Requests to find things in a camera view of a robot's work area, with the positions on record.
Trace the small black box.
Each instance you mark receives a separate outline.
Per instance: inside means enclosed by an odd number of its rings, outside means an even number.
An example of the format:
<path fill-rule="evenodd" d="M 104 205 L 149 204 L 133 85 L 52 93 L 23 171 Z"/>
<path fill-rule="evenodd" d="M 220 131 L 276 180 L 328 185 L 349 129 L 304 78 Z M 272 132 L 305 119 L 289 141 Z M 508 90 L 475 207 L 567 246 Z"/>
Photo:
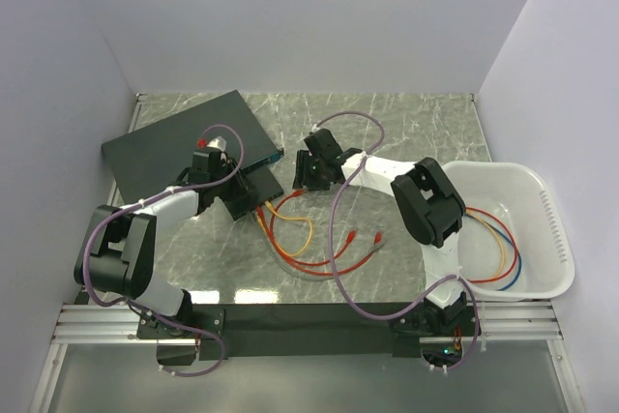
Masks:
<path fill-rule="evenodd" d="M 267 165 L 239 171 L 227 184 L 221 200 L 233 220 L 252 213 L 266 201 L 283 195 L 283 187 Z"/>

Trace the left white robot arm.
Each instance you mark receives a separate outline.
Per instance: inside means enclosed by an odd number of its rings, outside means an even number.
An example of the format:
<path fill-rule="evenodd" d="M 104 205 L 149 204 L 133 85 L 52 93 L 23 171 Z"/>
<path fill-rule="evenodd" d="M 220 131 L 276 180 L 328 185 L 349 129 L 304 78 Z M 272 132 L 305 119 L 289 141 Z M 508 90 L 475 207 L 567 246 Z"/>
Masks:
<path fill-rule="evenodd" d="M 247 212 L 257 198 L 255 184 L 221 149 L 200 149 L 192 165 L 162 192 L 123 207 L 102 205 L 91 217 L 74 265 L 74 280 L 98 305 L 97 291 L 117 294 L 160 316 L 174 338 L 193 328 L 192 298 L 154 272 L 156 239 L 171 225 L 202 214 L 215 199 Z"/>

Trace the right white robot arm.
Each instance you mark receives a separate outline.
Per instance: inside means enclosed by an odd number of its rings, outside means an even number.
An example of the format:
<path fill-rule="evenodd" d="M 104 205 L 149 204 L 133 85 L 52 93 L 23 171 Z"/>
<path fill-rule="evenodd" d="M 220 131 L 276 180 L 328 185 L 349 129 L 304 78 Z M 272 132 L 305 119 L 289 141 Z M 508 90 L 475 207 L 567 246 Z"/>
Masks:
<path fill-rule="evenodd" d="M 458 305 L 472 295 L 460 273 L 458 235 L 462 229 L 465 203 L 456 187 L 433 158 L 399 162 L 374 156 L 370 150 L 344 150 L 327 129 L 305 137 L 306 147 L 297 151 L 295 190 L 339 190 L 332 203 L 328 224 L 328 264 L 335 272 L 340 294 L 355 312 L 374 321 L 400 319 L 420 304 L 426 310 L 428 328 L 437 335 L 450 333 L 459 322 Z M 407 232 L 421 245 L 426 273 L 426 290 L 402 310 L 375 314 L 357 305 L 347 294 L 337 271 L 333 247 L 333 226 L 343 191 L 360 187 L 392 197 Z"/>

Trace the white plastic bin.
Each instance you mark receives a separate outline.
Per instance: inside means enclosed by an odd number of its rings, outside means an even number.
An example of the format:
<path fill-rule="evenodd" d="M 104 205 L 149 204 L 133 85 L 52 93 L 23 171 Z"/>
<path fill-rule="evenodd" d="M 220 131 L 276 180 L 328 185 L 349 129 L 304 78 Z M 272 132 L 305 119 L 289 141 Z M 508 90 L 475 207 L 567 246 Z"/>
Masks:
<path fill-rule="evenodd" d="M 543 178 L 512 162 L 448 162 L 443 169 L 469 208 L 490 214 L 487 222 L 513 236 L 522 257 L 514 264 L 509 245 L 504 270 L 500 247 L 477 221 L 466 218 L 458 238 L 461 274 L 485 301 L 548 300 L 564 294 L 575 279 L 575 263 L 565 228 Z"/>

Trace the large black network switch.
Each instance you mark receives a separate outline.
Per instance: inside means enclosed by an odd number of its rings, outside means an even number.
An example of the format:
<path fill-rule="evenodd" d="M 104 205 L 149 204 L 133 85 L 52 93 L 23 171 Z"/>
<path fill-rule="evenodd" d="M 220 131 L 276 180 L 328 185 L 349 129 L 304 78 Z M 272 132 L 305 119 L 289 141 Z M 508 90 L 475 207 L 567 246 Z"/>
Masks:
<path fill-rule="evenodd" d="M 239 141 L 245 148 L 242 170 L 256 185 L 260 201 L 283 195 L 283 188 L 268 166 L 283 156 L 266 133 L 245 99 L 231 91 L 205 103 L 182 110 L 102 145 L 103 157 L 116 181 L 121 197 L 135 202 L 172 184 L 183 168 L 192 163 L 202 133 L 214 124 L 224 124 L 238 133 L 214 129 L 207 139 L 222 136 L 227 153 L 237 159 Z"/>

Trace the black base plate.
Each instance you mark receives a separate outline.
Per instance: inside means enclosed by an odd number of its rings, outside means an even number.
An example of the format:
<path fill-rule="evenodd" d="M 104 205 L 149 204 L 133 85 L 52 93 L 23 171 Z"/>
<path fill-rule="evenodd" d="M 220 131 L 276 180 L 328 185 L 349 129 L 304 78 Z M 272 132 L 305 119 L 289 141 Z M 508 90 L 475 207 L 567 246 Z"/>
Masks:
<path fill-rule="evenodd" d="M 479 334 L 474 311 L 457 304 L 434 310 L 421 304 L 391 321 L 364 318 L 348 305 L 202 304 L 192 326 L 220 337 L 226 357 L 390 354 L 419 358 L 421 339 L 451 341 Z"/>

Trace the aluminium frame rail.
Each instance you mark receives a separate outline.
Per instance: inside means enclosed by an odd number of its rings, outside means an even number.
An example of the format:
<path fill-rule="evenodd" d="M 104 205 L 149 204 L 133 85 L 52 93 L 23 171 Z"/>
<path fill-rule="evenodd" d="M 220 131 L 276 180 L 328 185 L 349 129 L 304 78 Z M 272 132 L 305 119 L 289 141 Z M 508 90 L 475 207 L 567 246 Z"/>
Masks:
<path fill-rule="evenodd" d="M 558 320 L 550 301 L 481 302 L 478 305 L 485 341 L 561 340 Z M 139 339 L 139 318 L 124 305 L 110 308 L 65 305 L 61 308 L 53 344 L 174 344 L 188 339 Z"/>

